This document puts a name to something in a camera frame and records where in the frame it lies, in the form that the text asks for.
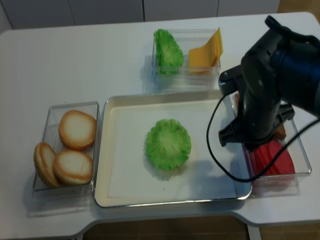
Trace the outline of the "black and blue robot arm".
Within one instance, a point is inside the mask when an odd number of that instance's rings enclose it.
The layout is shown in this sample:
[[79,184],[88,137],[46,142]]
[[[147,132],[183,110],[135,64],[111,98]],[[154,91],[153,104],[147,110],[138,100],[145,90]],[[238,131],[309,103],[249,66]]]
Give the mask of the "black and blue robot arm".
[[220,74],[224,96],[239,93],[236,118],[219,131],[220,144],[242,143],[252,151],[269,142],[294,107],[320,114],[320,42],[265,19],[268,31],[239,65]]

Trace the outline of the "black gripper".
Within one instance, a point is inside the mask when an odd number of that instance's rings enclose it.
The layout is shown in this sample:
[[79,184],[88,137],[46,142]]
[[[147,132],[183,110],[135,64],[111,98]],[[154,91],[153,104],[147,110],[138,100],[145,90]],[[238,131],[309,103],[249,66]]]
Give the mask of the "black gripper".
[[242,76],[238,104],[241,120],[234,119],[218,132],[218,137],[222,147],[228,143],[244,143],[248,150],[255,150],[269,142],[285,121],[292,120],[295,111],[289,103],[280,105],[281,98],[272,76],[258,72]]

